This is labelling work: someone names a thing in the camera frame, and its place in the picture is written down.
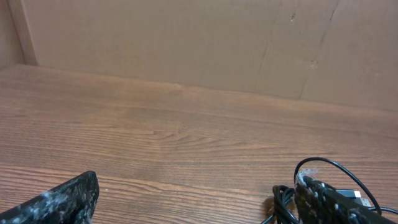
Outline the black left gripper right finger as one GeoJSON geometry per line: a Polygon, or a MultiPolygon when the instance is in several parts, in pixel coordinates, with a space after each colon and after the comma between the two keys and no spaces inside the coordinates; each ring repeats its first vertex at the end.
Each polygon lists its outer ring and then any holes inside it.
{"type": "Polygon", "coordinates": [[[396,224],[308,176],[296,179],[294,200],[306,224],[396,224]]]}

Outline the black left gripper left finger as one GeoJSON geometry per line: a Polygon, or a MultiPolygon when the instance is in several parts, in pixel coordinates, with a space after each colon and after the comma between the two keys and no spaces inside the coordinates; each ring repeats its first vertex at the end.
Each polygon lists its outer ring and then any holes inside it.
{"type": "Polygon", "coordinates": [[[100,188],[86,171],[1,213],[1,224],[91,224],[100,188]]]}

